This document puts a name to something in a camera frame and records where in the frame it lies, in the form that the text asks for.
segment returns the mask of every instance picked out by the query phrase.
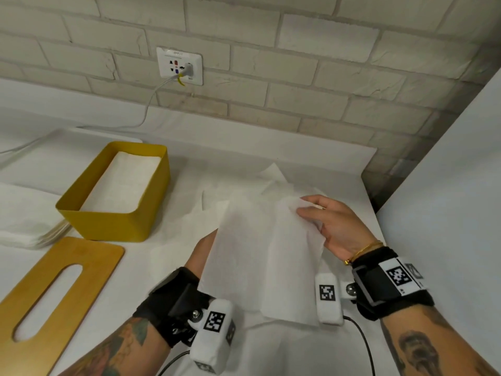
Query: electrical outlet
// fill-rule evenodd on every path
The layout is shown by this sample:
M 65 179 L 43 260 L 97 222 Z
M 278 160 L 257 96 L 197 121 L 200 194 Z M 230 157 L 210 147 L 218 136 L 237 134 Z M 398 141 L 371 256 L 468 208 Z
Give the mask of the electrical outlet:
M 192 77 L 182 77 L 183 83 L 204 85 L 204 70 L 202 67 L 202 56 L 190 52 L 173 49 L 157 48 L 158 67 L 162 78 L 170 78 L 172 75 L 180 74 L 187 63 L 193 66 Z

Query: white power cord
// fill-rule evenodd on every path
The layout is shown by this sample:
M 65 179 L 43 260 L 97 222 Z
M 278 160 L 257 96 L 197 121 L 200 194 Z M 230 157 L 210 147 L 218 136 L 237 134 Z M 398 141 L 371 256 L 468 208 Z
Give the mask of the white power cord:
M 186 65 L 186 68 L 181 71 L 181 73 L 179 74 L 176 74 L 174 76 L 171 76 L 170 78 L 168 78 L 167 80 L 163 81 L 159 86 L 155 87 L 155 89 L 153 90 L 153 92 L 151 93 L 151 96 L 148 100 L 148 102 L 145 104 L 144 106 L 144 116 L 143 116 L 143 119 L 141 120 L 141 122 L 137 125 L 124 125 L 124 126 L 119 126 L 119 127 L 103 127 L 103 126 L 100 126 L 100 125 L 80 125 L 80 126 L 77 126 L 75 128 L 81 128 L 81 129 L 91 129 L 91 128 L 97 128 L 97 129 L 100 129 L 100 130 L 104 130 L 104 131 L 109 131 L 109 132 L 123 132 L 122 129 L 133 129 L 133 128 L 139 128 L 141 125 L 144 124 L 144 122 L 146 121 L 146 115 L 148 114 L 148 108 L 150 107 L 151 105 L 151 101 L 153 100 L 153 97 L 155 96 L 155 93 L 163 87 L 163 85 L 167 84 L 168 82 L 170 81 L 173 81 L 173 80 L 176 80 L 176 79 L 180 79 L 184 76 L 187 76 L 187 77 L 192 77 L 193 76 L 193 66 L 191 64 L 187 64 Z M 7 149 L 7 150 L 3 150 L 3 151 L 0 151 L 0 154 L 4 154 L 4 153 L 10 153 L 10 152 L 17 152 L 17 151 L 20 151 L 24 148 L 27 148 L 28 146 L 30 145 L 33 145 L 35 142 L 43 139 L 43 138 L 46 138 L 47 136 L 49 136 L 50 134 L 52 134 L 54 131 L 52 132 L 48 132 L 46 135 L 44 136 L 41 136 L 41 137 L 37 137 L 36 139 L 26 143 L 26 144 L 22 144 L 22 145 L 19 145 L 19 146 L 16 146 L 15 148 L 12 148 L 12 149 Z

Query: gold bracelet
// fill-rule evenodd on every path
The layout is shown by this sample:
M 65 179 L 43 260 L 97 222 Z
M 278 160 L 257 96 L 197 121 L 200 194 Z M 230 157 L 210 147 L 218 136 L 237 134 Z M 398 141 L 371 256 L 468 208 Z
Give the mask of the gold bracelet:
M 365 252 L 367 252 L 369 249 L 372 249 L 376 245 L 383 246 L 383 242 L 380 240 L 376 240 L 373 243 L 369 244 L 368 246 L 365 246 L 364 248 L 360 249 L 360 251 L 358 251 L 352 257 L 350 257 L 349 259 L 344 261 L 345 265 L 350 265 L 352 262 L 354 262 L 356 259 L 358 259 L 361 255 L 363 255 Z

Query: human hand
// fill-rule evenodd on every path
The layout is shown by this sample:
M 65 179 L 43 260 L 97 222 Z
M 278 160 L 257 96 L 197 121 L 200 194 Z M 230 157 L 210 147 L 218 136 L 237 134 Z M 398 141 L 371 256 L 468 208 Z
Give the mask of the human hand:
M 207 257 L 209 257 L 212 244 L 214 244 L 216 234 L 217 230 L 209 233 L 204 238 L 201 238 L 191 253 L 190 258 L 186 262 L 185 268 L 188 268 L 198 278 L 202 276 L 202 271 L 204 270 Z
M 303 196 L 301 199 L 324 208 L 313 206 L 298 208 L 297 214 L 304 219 L 322 222 L 320 233 L 326 238 L 324 245 L 338 259 L 348 260 L 360 249 L 377 240 L 353 210 L 344 203 L 322 195 Z

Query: stack of tissues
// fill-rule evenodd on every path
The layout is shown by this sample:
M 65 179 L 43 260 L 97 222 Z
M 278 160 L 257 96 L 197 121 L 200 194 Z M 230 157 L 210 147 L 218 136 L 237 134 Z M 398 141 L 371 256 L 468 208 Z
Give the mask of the stack of tissues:
M 0 245 L 38 249 L 71 227 L 56 210 L 60 196 L 0 183 Z

